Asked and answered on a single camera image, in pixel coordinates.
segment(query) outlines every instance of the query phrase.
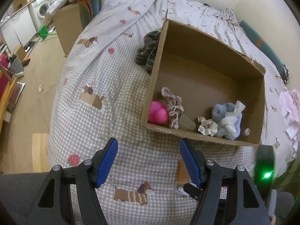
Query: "white cabinet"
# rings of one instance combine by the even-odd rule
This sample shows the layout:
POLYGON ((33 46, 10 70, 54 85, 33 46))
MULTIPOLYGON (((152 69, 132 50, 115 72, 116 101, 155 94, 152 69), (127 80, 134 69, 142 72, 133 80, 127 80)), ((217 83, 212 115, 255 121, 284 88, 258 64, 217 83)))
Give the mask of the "white cabinet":
POLYGON ((12 17, 16 34, 23 46, 36 34, 28 7, 24 7, 12 17))
POLYGON ((36 34, 28 7, 22 8, 1 26, 1 32, 10 51, 25 46, 36 34))

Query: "pink toy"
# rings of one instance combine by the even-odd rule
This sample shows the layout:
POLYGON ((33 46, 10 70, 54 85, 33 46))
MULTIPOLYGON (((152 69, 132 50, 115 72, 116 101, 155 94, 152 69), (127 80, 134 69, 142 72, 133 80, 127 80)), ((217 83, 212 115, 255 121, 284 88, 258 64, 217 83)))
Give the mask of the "pink toy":
POLYGON ((152 101, 150 110, 149 110, 149 116, 148 116, 148 122, 152 124, 164 124, 169 119, 169 113, 166 110, 166 106, 158 101, 152 101))

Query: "green led light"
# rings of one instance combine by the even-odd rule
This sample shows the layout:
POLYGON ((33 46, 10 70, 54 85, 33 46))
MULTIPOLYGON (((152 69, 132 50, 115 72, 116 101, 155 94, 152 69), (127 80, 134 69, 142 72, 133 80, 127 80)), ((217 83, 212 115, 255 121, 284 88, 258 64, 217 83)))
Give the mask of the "green led light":
POLYGON ((265 173, 265 175, 263 176, 264 179, 268 179, 269 177, 271 177, 272 172, 267 172, 265 173))

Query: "bed sheet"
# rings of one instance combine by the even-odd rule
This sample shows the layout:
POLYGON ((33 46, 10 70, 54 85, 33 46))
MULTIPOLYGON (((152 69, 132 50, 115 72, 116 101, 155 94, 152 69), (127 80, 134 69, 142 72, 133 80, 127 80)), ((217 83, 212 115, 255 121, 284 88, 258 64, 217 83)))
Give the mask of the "bed sheet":
MULTIPOLYGON (((273 63, 247 38, 232 10, 218 11, 186 0, 110 0, 66 59, 54 98, 48 145, 50 164, 66 168, 70 155, 90 159, 110 137, 118 140, 119 151, 107 181, 96 190, 109 224, 188 224, 197 205, 173 189, 180 139, 140 125, 150 76, 134 59, 144 35, 161 28, 167 9, 169 19, 218 38, 266 68, 261 144, 274 148, 275 176, 286 171, 292 158, 278 102, 284 83, 273 63), (94 99, 98 96, 97 102, 83 97, 88 90, 94 99), (141 184, 155 190, 154 195, 145 196, 143 205, 130 196, 141 184), (114 200, 115 189, 128 191, 126 199, 131 202, 114 200)), ((257 147, 193 144, 220 166, 243 165, 253 175, 257 147)), ((72 187, 79 221, 75 190, 72 187)))

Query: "pink clothing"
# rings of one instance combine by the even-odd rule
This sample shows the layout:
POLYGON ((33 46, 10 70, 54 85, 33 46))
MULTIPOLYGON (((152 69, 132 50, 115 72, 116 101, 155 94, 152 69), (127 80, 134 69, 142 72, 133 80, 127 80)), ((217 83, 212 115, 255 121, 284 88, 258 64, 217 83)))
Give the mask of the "pink clothing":
POLYGON ((279 95, 279 103, 284 117, 286 132, 293 144, 293 158, 296 157, 300 138, 300 93, 284 88, 279 95))

